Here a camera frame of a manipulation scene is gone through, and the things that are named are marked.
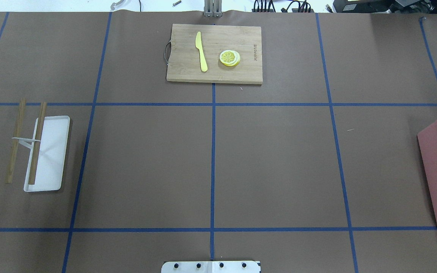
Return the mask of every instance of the cutting board handle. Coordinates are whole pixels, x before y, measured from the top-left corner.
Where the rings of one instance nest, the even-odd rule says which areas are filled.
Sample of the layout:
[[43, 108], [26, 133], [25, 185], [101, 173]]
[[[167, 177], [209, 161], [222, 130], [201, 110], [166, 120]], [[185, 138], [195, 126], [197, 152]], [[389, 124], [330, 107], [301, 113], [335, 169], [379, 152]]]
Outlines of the cutting board handle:
[[166, 59], [166, 49], [168, 48], [168, 45], [171, 45], [171, 39], [170, 41], [168, 41], [168, 43], [166, 43], [165, 53], [163, 53], [163, 58], [165, 59], [166, 65], [168, 65], [168, 61], [170, 60], [170, 56], [171, 56], [171, 47], [170, 47], [170, 56], [168, 56], [168, 59]]

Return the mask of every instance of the white tray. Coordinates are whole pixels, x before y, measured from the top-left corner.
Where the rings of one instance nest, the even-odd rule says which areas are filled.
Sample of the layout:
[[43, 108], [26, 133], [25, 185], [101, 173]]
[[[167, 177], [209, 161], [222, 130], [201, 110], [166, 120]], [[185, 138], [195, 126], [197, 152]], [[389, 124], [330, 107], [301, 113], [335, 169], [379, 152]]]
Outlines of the white tray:
[[[33, 139], [35, 138], [37, 125], [38, 119], [36, 119], [35, 122]], [[69, 116], [45, 116], [45, 123], [43, 123], [41, 135], [40, 153], [38, 155], [38, 165], [36, 167], [35, 184], [28, 185], [31, 158], [33, 155], [33, 149], [31, 149], [28, 168], [26, 169], [24, 191], [60, 189], [62, 186], [69, 129]]]

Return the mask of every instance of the wooden cutting board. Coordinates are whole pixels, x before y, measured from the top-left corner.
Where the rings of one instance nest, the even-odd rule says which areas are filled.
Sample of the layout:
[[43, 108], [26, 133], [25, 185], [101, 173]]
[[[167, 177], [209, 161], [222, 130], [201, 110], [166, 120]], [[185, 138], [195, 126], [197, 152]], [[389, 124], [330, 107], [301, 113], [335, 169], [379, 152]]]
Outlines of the wooden cutting board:
[[[200, 70], [195, 48], [201, 31], [208, 71]], [[220, 60], [224, 50], [235, 50], [241, 62], [226, 67]], [[262, 84], [262, 36], [260, 27], [173, 24], [171, 54], [166, 79], [170, 82]]]

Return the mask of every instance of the white plate with bolts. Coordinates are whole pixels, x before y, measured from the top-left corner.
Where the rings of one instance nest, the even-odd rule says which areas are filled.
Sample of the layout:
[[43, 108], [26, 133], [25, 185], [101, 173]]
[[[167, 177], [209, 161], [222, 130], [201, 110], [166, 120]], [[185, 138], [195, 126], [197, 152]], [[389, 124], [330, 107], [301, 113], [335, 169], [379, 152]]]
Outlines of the white plate with bolts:
[[161, 273], [260, 273], [260, 261], [165, 262]]

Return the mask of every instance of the lemon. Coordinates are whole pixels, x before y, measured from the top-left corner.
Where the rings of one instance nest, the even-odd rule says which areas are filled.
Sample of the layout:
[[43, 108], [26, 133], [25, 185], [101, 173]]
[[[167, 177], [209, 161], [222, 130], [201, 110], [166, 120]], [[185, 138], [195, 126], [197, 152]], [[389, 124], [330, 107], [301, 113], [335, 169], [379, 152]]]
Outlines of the lemon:
[[220, 62], [228, 67], [234, 67], [241, 61], [241, 55], [234, 50], [224, 50], [220, 53]]

